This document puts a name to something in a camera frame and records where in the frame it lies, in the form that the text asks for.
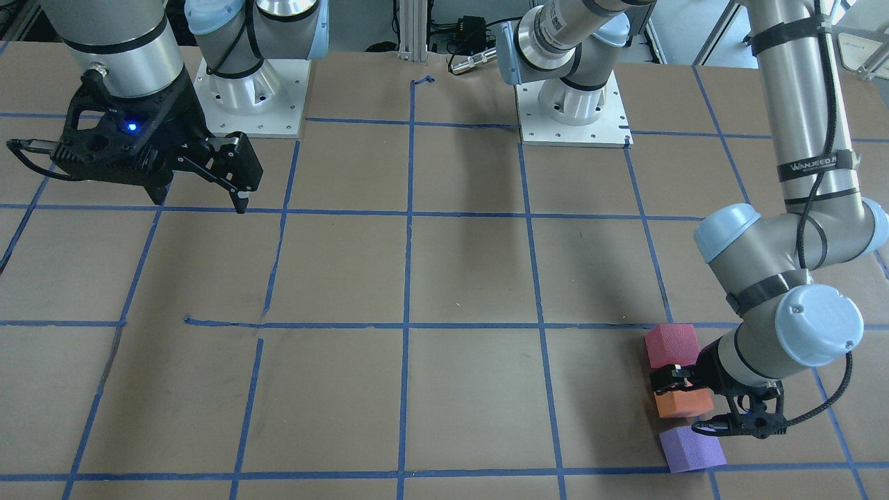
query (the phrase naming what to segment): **pink foam block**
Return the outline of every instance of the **pink foam block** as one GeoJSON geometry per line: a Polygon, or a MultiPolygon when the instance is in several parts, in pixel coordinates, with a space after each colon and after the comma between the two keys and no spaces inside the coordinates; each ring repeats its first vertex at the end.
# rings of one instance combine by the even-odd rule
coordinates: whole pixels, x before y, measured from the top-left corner
{"type": "Polygon", "coordinates": [[[645,348],[654,369],[666,365],[693,365],[701,351],[692,325],[658,325],[645,334],[645,348]]]}
{"type": "Polygon", "coordinates": [[[661,434],[661,446],[670,472],[697,471],[725,465],[719,438],[702,436],[689,427],[677,427],[661,434]]]}

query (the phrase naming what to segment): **cable strap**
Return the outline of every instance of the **cable strap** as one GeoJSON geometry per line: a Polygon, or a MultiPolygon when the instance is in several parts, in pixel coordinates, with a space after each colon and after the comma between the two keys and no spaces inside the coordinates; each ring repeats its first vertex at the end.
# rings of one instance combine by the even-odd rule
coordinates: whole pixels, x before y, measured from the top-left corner
{"type": "Polygon", "coordinates": [[[808,177],[809,175],[841,168],[848,170],[856,170],[858,168],[858,157],[851,149],[841,149],[828,155],[819,155],[778,165],[778,179],[781,182],[792,181],[801,177],[808,177]]]}
{"type": "Polygon", "coordinates": [[[805,19],[776,24],[753,36],[750,39],[750,49],[753,51],[754,56],[758,56],[762,51],[786,44],[787,42],[831,32],[830,17],[826,14],[815,14],[805,19]]]}
{"type": "Polygon", "coordinates": [[[725,300],[738,316],[743,316],[758,305],[786,294],[792,288],[809,283],[812,283],[812,275],[809,274],[809,270],[789,270],[750,285],[738,294],[729,294],[725,300]]]}

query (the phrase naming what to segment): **white mounting plate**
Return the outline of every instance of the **white mounting plate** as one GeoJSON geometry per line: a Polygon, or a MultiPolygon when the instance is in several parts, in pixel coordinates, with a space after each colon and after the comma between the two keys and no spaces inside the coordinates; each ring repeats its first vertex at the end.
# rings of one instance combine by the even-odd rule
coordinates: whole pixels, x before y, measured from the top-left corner
{"type": "MultiPolygon", "coordinates": [[[[883,44],[869,38],[840,33],[837,37],[840,59],[843,66],[850,71],[857,71],[883,44]]],[[[889,80],[889,64],[884,64],[875,73],[874,77],[889,80]]]]}
{"type": "Polygon", "coordinates": [[[195,92],[201,101],[207,128],[217,136],[235,131],[250,137],[275,139],[296,139],[300,137],[302,114],[308,93],[308,76],[311,70],[309,60],[268,60],[277,71],[284,85],[281,103],[259,115],[233,115],[223,109],[210,90],[207,77],[207,63],[201,60],[201,67],[195,78],[195,92]]]}
{"type": "Polygon", "coordinates": [[[605,84],[605,107],[602,116],[591,125],[565,125],[543,113],[537,96],[543,82],[516,85],[518,118],[522,125],[522,142],[541,146],[577,146],[582,148],[623,148],[633,144],[627,112],[614,73],[605,84]]]}

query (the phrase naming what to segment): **orange foam block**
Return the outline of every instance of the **orange foam block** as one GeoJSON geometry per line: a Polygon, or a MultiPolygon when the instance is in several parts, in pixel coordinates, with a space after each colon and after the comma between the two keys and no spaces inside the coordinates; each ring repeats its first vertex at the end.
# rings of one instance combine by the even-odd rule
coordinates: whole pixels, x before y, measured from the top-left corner
{"type": "Polygon", "coordinates": [[[661,418],[680,418],[701,416],[713,410],[713,398],[707,389],[697,391],[671,391],[662,395],[654,395],[661,418]]]}

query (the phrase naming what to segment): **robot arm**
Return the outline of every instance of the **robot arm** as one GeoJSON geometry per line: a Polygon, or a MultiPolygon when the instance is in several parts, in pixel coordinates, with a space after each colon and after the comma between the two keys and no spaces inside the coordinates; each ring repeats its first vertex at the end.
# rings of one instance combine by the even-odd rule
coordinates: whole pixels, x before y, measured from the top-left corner
{"type": "MultiPolygon", "coordinates": [[[[218,79],[243,83],[267,74],[260,71],[267,66],[266,57],[326,53],[326,22],[324,30],[316,30],[319,3],[326,7],[325,0],[189,0],[187,14],[218,79]],[[317,37],[322,43],[315,43],[317,37]]],[[[173,171],[197,173],[228,191],[242,214],[249,194],[259,187],[262,167],[245,133],[215,137],[208,130],[163,4],[44,0],[42,5],[84,71],[82,85],[57,142],[10,140],[12,153],[31,170],[54,179],[142,186],[158,205],[173,171]],[[95,116],[84,113],[100,115],[94,127],[95,116]],[[49,155],[64,173],[37,166],[24,152],[49,155]]],[[[237,93],[238,85],[226,88],[227,101],[255,97],[256,106],[240,107],[244,112],[261,112],[259,104],[279,104],[264,102],[265,95],[260,99],[237,93]]]]}
{"type": "MultiPolygon", "coordinates": [[[[709,387],[726,396],[732,413],[696,423],[697,431],[762,439],[802,420],[784,417],[781,379],[847,355],[863,335],[855,304],[815,284],[809,270],[874,252],[889,238],[889,216],[859,191],[830,22],[818,2],[744,4],[787,213],[766,219],[736,205],[701,223],[695,240],[742,323],[704,348],[694,366],[664,367],[652,383],[657,392],[709,387]],[[749,408],[740,411],[735,401],[744,398],[749,408]]],[[[848,354],[838,394],[850,372],[848,354]]]]}
{"type": "MultiPolygon", "coordinates": [[[[592,123],[592,109],[599,111],[607,97],[598,93],[626,39],[620,14],[650,3],[549,0],[518,24],[501,26],[501,75],[512,85],[546,80],[540,102],[549,117],[565,125],[592,123]]],[[[859,192],[859,160],[820,2],[742,3],[756,33],[787,213],[766,219],[750,205],[729,206],[696,230],[698,247],[742,323],[704,348],[693,366],[666,366],[651,378],[658,393],[708,387],[728,399],[731,413],[696,423],[696,431],[762,439],[828,406],[787,420],[781,379],[849,353],[863,335],[855,304],[815,284],[809,270],[872,253],[889,238],[889,216],[859,192]]],[[[851,355],[847,359],[844,384],[830,402],[848,383],[851,355]]]]}

